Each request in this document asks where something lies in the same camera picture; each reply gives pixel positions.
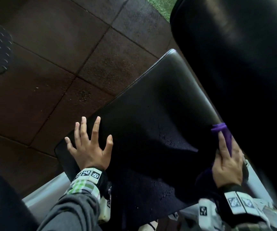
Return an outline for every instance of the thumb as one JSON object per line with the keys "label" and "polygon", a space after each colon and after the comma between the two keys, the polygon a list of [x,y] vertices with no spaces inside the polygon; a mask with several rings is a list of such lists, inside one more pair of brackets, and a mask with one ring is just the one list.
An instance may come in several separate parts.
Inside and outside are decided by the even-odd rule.
{"label": "thumb", "polygon": [[106,139],[106,146],[103,151],[104,155],[111,155],[113,149],[113,136],[109,135]]}
{"label": "thumb", "polygon": [[215,161],[213,163],[212,169],[221,169],[221,168],[222,168],[222,157],[219,154],[219,150],[217,149],[216,157],[215,157]]}

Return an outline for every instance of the green carpet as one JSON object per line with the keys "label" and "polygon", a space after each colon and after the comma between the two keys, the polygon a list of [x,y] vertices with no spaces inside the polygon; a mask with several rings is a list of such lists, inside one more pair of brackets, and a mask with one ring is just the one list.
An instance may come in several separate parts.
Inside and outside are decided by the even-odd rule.
{"label": "green carpet", "polygon": [[147,1],[150,4],[152,4],[168,22],[170,22],[171,12],[177,0],[147,0]]}

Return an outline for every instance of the person's left hand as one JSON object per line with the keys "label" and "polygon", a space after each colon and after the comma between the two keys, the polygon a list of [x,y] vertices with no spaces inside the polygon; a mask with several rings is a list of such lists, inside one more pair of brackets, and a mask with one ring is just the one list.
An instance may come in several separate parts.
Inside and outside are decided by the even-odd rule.
{"label": "person's left hand", "polygon": [[100,117],[97,117],[91,140],[87,135],[86,117],[82,117],[81,131],[80,124],[75,123],[74,138],[76,149],[72,146],[72,143],[68,137],[65,137],[67,148],[71,155],[75,158],[80,169],[96,167],[101,170],[106,170],[111,161],[111,153],[113,148],[113,137],[109,135],[106,140],[105,149],[102,150],[99,147],[99,125]]}

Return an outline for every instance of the hand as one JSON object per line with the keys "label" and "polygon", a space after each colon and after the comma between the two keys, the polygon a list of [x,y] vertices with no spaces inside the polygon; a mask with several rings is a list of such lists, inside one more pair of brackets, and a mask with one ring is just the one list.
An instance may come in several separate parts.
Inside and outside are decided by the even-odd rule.
{"label": "hand", "polygon": [[75,123],[74,139],[76,149],[72,146],[70,139],[65,137],[67,148],[81,170],[90,167],[106,170],[110,164],[113,137],[112,135],[107,137],[105,149],[102,151],[98,143],[100,120],[101,118],[97,117],[91,134],[91,140],[89,140],[86,132],[86,117],[82,117],[81,131],[80,124],[78,122]]}
{"label": "hand", "polygon": [[219,152],[216,152],[216,158],[212,167],[213,179],[217,188],[235,183],[242,183],[242,164],[243,153],[234,138],[232,138],[232,157],[226,147],[225,138],[222,132],[218,133]]}

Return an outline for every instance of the brown floor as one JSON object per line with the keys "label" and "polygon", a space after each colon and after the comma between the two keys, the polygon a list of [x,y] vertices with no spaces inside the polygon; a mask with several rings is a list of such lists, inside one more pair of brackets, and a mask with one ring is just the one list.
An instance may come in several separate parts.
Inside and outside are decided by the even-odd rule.
{"label": "brown floor", "polygon": [[81,116],[176,47],[146,0],[0,0],[0,25],[14,40],[0,75],[0,175],[22,197],[60,172],[54,147]]}

